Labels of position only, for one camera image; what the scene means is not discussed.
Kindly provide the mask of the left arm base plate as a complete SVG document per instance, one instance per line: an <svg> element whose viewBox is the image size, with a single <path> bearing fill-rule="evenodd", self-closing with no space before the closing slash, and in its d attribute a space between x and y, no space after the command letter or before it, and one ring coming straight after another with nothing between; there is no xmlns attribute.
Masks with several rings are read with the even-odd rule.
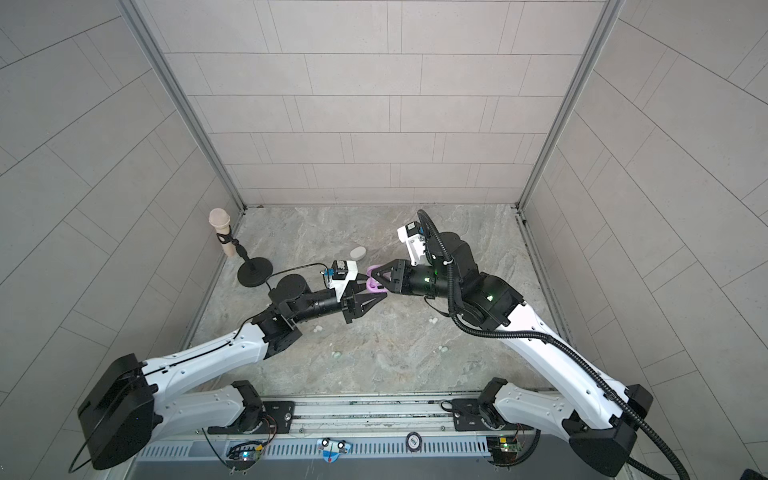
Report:
<svg viewBox="0 0 768 480"><path fill-rule="evenodd" d="M211 426L209 435L287 434L290 431L295 403L291 401L259 401L248 405L225 426Z"/></svg>

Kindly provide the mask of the pink earbud charging case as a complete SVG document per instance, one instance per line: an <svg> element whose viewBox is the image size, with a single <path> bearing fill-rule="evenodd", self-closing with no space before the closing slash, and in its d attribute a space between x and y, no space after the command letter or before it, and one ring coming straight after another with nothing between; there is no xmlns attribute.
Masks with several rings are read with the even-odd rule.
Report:
<svg viewBox="0 0 768 480"><path fill-rule="evenodd" d="M369 293L387 293L388 290L373 277L372 272L377 268L379 268L379 265L371 265L367 268L366 289Z"/></svg>

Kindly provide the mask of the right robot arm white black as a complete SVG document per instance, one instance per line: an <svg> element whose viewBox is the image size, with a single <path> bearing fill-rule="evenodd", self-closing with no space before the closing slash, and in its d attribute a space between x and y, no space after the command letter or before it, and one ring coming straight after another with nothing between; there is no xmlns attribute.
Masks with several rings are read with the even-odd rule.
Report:
<svg viewBox="0 0 768 480"><path fill-rule="evenodd" d="M370 268L375 282L393 294L445 299L446 316L463 332L502 342L558 392L548 397L493 378L477 399L476 415L487 428L520 425L556 436L605 476L626 465L646 469L631 453L653 402L647 389L623 385L573 350L517 290L481 271L457 234L416 235L405 243L410 259Z"/></svg>

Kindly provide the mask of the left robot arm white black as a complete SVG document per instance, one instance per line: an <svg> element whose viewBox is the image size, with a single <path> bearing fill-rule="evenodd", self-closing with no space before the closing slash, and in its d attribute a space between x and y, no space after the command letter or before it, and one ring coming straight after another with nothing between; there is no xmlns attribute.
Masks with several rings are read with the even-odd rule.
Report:
<svg viewBox="0 0 768 480"><path fill-rule="evenodd" d="M162 357L141 361L127 354L114 360L77 410L85 437L79 451L89 455L93 469L108 470L153 441L192 430L276 434L279 424L250 382L210 392L198 386L286 350L300 338L304 321L340 313L351 323L386 296L370 291L362 274L318 291L291 274L270 291L270 305L232 333Z"/></svg>

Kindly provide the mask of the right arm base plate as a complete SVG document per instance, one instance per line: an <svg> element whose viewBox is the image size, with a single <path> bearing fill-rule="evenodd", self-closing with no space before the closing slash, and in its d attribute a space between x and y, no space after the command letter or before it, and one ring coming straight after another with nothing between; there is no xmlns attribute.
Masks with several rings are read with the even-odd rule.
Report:
<svg viewBox="0 0 768 480"><path fill-rule="evenodd" d="M517 430L515 424L502 422L492 426L480 413L478 401L473 398L457 398L445 400L441 408L451 415L454 429L457 432L512 432Z"/></svg>

